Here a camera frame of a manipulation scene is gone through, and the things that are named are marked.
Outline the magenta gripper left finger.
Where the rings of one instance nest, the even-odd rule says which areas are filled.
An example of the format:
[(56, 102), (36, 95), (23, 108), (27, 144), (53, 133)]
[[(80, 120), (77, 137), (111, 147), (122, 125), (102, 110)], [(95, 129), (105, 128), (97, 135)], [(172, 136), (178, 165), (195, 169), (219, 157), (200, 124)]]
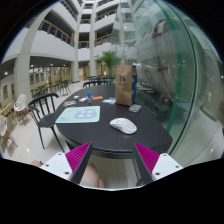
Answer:
[(72, 169), (72, 180), (75, 184), (79, 184), (81, 182), (91, 153), (92, 142), (88, 142), (65, 154), (70, 168)]

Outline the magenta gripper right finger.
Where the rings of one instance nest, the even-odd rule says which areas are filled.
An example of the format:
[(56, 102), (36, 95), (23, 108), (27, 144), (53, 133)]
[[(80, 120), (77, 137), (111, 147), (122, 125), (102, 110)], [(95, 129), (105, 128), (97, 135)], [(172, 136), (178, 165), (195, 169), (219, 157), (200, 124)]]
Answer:
[(152, 183), (152, 171), (159, 159), (159, 155), (153, 150), (137, 142), (134, 143), (133, 153), (140, 172), (139, 183), (141, 185)]

